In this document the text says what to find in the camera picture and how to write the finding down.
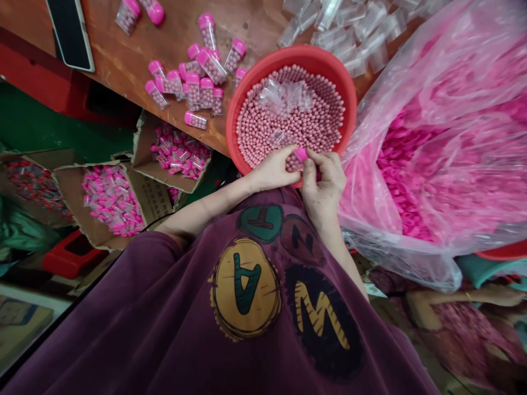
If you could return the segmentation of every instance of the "red plastic basin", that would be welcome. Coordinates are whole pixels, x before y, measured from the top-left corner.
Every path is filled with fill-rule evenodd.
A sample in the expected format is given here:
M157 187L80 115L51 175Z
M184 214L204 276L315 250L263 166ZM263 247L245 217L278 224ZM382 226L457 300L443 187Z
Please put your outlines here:
M353 79L342 62L333 54L318 47L301 45L279 49L260 59L247 72L234 91L227 111L225 131L227 147L234 164L243 175L250 173L252 169L245 162L240 152L238 137L236 136L236 123L247 91L273 71L277 71L284 66L293 66L294 64L303 67L309 73L320 74L329 79L337 86L337 92L344 101L346 111L344 112L343 125L339 129L342 138L340 143L333 148L333 151L341 155L353 134L357 117L357 96ZM301 185L302 181L293 186L299 188Z

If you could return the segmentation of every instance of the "wooden table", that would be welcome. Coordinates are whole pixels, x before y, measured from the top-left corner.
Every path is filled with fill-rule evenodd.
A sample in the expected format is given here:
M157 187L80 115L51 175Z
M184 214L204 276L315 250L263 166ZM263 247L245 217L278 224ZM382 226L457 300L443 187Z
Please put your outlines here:
M166 71L177 69L188 61L190 44L201 44L198 16L213 14L222 60L225 60L233 37L247 45L242 67L250 68L262 56L277 49L278 38L290 15L282 12L283 0L159 0L165 9L165 21L155 27L143 11L133 34L128 37L115 23L120 0L83 0L82 8L95 62L95 73L86 73L142 108L177 126L186 133L229 156L225 140L225 116L209 119L206 131L188 127L183 121L185 102L168 99L170 105L159 110L144 90L152 79L148 63L158 59ZM390 57L419 25L414 21L409 29L390 44ZM44 0L1 0L0 26L55 56L51 18ZM307 30L295 44L311 40L313 29ZM377 75L370 73L355 79L359 102ZM224 88L224 110L228 108L233 83ZM204 111L210 118L209 111Z

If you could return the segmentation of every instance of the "pink floral clothing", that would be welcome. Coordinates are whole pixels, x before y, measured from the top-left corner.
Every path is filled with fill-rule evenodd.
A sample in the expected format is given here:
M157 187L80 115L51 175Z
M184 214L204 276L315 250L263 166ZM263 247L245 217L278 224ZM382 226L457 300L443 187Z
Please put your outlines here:
M527 355L514 328L499 320L490 320L470 303L452 302L432 306L442 328L429 331L419 328L411 315L405 293L418 287L387 270L374 270L371 281L379 287L439 362L454 375L473 384L496 390L491 383L490 358L486 344L502 350L514 363L527 365Z

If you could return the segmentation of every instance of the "black smartphone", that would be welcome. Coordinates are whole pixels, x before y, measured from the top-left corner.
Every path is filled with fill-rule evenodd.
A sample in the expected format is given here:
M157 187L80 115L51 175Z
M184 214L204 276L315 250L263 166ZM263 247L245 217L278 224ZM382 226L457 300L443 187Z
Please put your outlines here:
M95 71L81 0L46 0L63 62L83 71Z

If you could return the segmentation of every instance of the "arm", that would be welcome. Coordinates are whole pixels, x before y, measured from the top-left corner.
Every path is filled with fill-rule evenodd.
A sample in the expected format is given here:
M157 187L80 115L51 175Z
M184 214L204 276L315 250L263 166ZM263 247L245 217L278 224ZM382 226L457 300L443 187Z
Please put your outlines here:
M420 328L439 330L442 328L440 318L432 308L435 304L451 302L492 303L499 306L516 306L521 303L525 293L508 286L488 284L481 289L457 291L443 294L433 290L411 291L406 300L412 311L415 322Z
M304 162L302 196L307 215L317 229L322 242L335 260L346 271L364 297L368 300L357 266L346 248L337 218L337 207L346 186L346 176L336 153L317 154L307 150L309 159ZM317 182L319 167L322 179Z
M174 213L156 231L172 237L184 249L188 240L194 239L214 218L227 213L254 192L250 178L239 178Z
M182 208L159 225L156 231L173 238L184 250L214 218L229 212L250 195L298 182L299 172L285 170L285 160L296 148L291 145L270 153L245 177Z

